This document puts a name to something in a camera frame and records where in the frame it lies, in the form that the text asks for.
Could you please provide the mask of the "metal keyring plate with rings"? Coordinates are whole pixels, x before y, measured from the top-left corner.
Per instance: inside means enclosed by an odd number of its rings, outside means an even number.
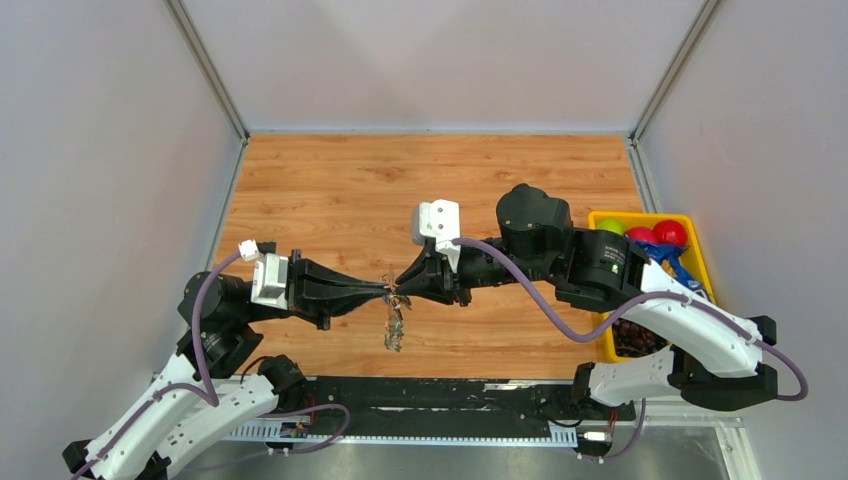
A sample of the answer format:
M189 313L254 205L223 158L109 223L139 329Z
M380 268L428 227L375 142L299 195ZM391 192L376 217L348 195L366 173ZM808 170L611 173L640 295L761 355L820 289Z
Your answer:
M395 278L393 266L390 265L388 273L382 277L382 280L386 284L386 292L383 300L388 308L384 346L389 351L400 353L402 351L402 339L404 337L403 313L412 308L412 301L408 296L400 295L396 292Z

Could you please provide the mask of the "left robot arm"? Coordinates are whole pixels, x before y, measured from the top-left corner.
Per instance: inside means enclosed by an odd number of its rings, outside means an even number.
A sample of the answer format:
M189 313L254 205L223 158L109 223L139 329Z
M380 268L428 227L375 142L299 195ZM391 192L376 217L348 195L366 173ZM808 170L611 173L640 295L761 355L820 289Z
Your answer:
M299 250L247 240L186 284L178 311L188 324L174 353L133 406L94 439L70 443L63 459L74 479L173 479L203 450L256 417L302 417L306 378L285 355L226 395L231 379L262 342L253 324L290 317L327 330L333 318L385 296L387 284L324 267Z

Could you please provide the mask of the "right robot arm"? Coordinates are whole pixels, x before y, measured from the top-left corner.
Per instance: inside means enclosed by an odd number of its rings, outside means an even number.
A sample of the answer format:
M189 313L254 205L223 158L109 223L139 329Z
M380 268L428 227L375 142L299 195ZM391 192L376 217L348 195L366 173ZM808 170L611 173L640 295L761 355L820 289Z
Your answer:
M588 362L573 378L571 403L584 417L608 407L676 395L714 411L737 411L778 398L778 375L765 364L775 342L767 317L732 315L685 287L624 236L573 225L566 201L520 184L496 205L499 235L486 240L459 232L455 202L420 204L413 216L422 250L396 281L404 296L465 306L477 288L518 283L569 339L570 329L538 291L550 284L558 301L630 321L666 346L621 363Z

